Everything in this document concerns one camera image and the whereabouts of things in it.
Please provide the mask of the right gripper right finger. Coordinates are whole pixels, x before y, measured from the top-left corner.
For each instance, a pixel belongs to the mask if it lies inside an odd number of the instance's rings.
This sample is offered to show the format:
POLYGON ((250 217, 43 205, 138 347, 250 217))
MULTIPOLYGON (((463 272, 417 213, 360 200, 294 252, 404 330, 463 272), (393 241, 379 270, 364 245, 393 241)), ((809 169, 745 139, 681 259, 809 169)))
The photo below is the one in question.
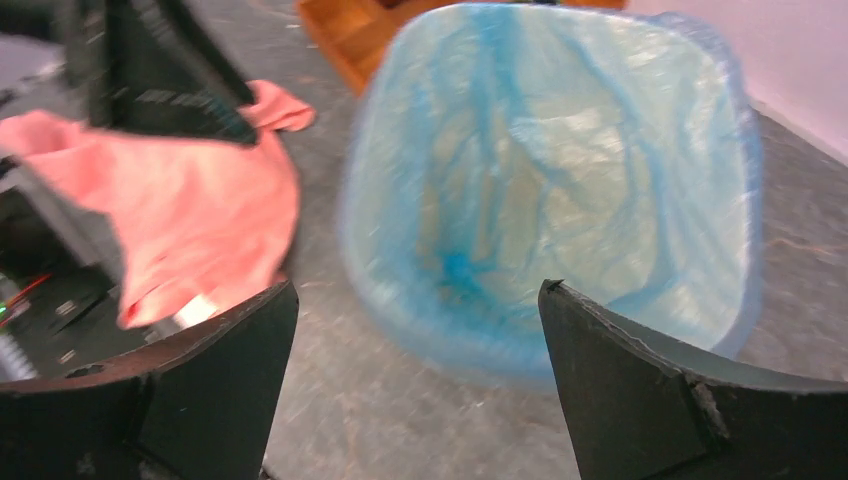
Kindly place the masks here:
POLYGON ((559 280, 538 306, 584 479, 843 479, 847 386, 737 362, 559 280))

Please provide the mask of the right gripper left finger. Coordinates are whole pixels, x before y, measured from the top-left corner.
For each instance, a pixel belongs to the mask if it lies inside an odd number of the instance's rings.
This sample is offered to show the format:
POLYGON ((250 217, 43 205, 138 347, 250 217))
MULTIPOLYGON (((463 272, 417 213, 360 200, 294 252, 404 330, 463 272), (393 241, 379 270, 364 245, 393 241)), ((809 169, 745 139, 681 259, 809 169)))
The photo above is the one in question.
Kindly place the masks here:
POLYGON ((5 479, 261 479, 299 311, 274 285, 191 328, 1 387, 5 479))

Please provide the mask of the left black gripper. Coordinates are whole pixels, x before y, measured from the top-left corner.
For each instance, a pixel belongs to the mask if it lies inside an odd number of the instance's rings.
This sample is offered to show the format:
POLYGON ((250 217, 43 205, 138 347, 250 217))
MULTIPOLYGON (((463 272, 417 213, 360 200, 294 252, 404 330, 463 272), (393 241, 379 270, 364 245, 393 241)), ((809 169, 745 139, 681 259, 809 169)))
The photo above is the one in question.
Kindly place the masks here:
POLYGON ((258 143, 239 72, 183 1, 59 1, 56 35, 91 126, 258 143))

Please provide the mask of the blue plastic trash bag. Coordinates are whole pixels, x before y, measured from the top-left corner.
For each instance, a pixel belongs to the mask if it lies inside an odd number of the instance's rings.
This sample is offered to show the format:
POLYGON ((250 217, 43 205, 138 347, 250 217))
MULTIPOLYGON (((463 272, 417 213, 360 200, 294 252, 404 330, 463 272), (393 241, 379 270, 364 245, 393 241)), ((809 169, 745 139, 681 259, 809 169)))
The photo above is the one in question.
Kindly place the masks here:
POLYGON ((407 23, 363 96, 341 256, 392 341, 475 382, 553 389, 547 279, 734 357, 761 312, 762 177, 709 25, 459 3, 407 23))

